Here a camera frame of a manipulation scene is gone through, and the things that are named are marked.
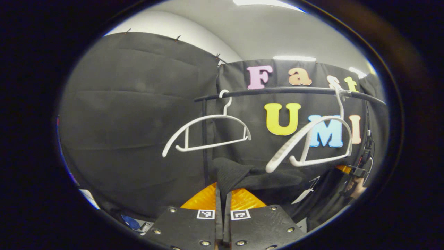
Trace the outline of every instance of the pink letter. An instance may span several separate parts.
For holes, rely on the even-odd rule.
[[[263,89],[265,85],[261,83],[261,79],[264,83],[267,83],[268,73],[273,72],[273,68],[270,65],[248,67],[247,70],[250,71],[250,85],[248,85],[248,89]]]

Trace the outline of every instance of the hanger hook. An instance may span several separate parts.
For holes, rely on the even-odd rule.
[[[228,93],[229,91],[226,89],[223,89],[220,93],[219,93],[219,98],[222,98],[222,95],[224,93]],[[226,109],[231,105],[231,99],[232,97],[230,97],[230,100],[228,101],[228,103],[223,107],[223,115],[226,116]]]

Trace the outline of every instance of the person's hand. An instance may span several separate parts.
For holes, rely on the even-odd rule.
[[[357,199],[366,189],[365,187],[362,186],[364,184],[364,178],[354,177],[353,180],[348,184],[345,191],[348,191],[352,188],[353,182],[356,183],[356,188],[353,191],[353,193],[350,195],[350,197]]]

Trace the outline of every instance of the ceiling light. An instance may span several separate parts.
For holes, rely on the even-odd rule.
[[[297,11],[305,13],[305,11],[303,11],[299,8],[296,8],[290,4],[285,4],[285,3],[277,1],[277,0],[233,0],[233,2],[239,6],[241,6],[241,5],[259,5],[259,4],[260,5],[272,5],[272,6],[289,8],[292,10],[297,10]]]
[[[351,71],[351,72],[355,72],[356,74],[358,74],[358,78],[359,78],[359,79],[362,79],[362,78],[364,78],[364,77],[367,76],[367,74],[365,74],[364,72],[362,72],[362,71],[360,71],[360,70],[357,70],[357,69],[355,69],[355,68],[353,68],[353,67],[350,67],[350,68],[349,68],[349,71]]]
[[[316,58],[308,56],[274,56],[273,59],[276,60],[291,60],[291,61],[309,61],[314,62]]]

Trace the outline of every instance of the white clothes hanger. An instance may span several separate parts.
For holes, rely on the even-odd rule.
[[[224,93],[227,93],[227,92],[229,92],[229,91],[226,90],[226,89],[222,90],[219,93],[219,98],[222,98],[222,95]],[[165,148],[163,149],[163,152],[162,152],[162,156],[163,157],[167,156],[168,150],[170,150],[171,145],[173,144],[173,142],[177,139],[177,137],[183,131],[185,131],[185,146],[182,148],[181,146],[176,145],[176,149],[179,150],[180,152],[188,152],[188,151],[194,151],[194,150],[199,150],[199,149],[209,149],[209,148],[214,148],[214,147],[218,147],[218,146],[222,146],[222,145],[227,145],[227,144],[232,144],[232,143],[236,143],[236,142],[240,142],[240,141],[245,141],[247,139],[251,141],[251,134],[250,134],[250,130],[247,128],[247,125],[245,125],[245,123],[243,121],[237,119],[236,117],[229,116],[229,115],[226,114],[227,108],[231,105],[231,99],[232,99],[232,97],[230,97],[230,100],[228,101],[228,103],[223,107],[223,114],[222,115],[209,115],[209,116],[199,117],[197,119],[194,119],[194,120],[188,122],[183,127],[181,127],[177,132],[175,132],[173,134],[173,136],[166,143]],[[243,135],[243,137],[241,139],[237,139],[237,140],[233,140],[233,141],[227,141],[227,142],[221,142],[221,143],[216,143],[216,144],[211,144],[211,145],[204,145],[204,146],[197,146],[197,147],[189,147],[188,146],[189,127],[191,125],[193,125],[194,123],[198,123],[200,121],[208,120],[208,119],[230,119],[230,120],[235,120],[235,121],[239,122],[240,124],[242,124],[244,126],[244,135]]]
[[[339,104],[340,117],[338,118],[338,117],[335,117],[335,116],[323,116],[323,117],[320,117],[320,118],[318,118],[318,119],[308,123],[307,125],[305,125],[301,130],[296,132],[276,152],[276,154],[273,156],[273,158],[271,158],[271,160],[267,163],[267,166],[266,166],[266,172],[267,173],[273,172],[279,166],[279,164],[282,162],[282,160],[287,156],[288,153],[290,153],[290,151],[304,137],[304,135],[307,135],[307,137],[305,138],[305,145],[304,145],[304,149],[302,150],[301,160],[297,161],[296,158],[293,155],[290,156],[290,158],[289,158],[290,163],[293,166],[302,167],[302,166],[326,163],[326,162],[329,162],[329,161],[334,161],[334,160],[338,160],[338,159],[344,158],[346,156],[350,156],[352,154],[352,132],[350,130],[349,125],[344,121],[344,106],[342,106],[342,102],[341,102],[341,96],[343,97],[343,100],[345,100],[345,97],[343,96],[343,94],[344,93],[348,93],[349,91],[344,90],[339,85],[339,81],[338,81],[338,79],[336,77],[328,76],[327,80],[331,84],[330,87],[335,89],[337,102]],[[340,156],[306,161],[305,159],[307,158],[307,153],[308,153],[308,150],[309,150],[309,147],[310,147],[311,137],[313,135],[313,128],[318,123],[321,123],[321,122],[324,122],[324,121],[327,121],[327,120],[340,121],[345,126],[345,128],[347,129],[347,132],[349,133],[349,145],[347,146],[347,151],[345,152],[345,154],[340,155]]]

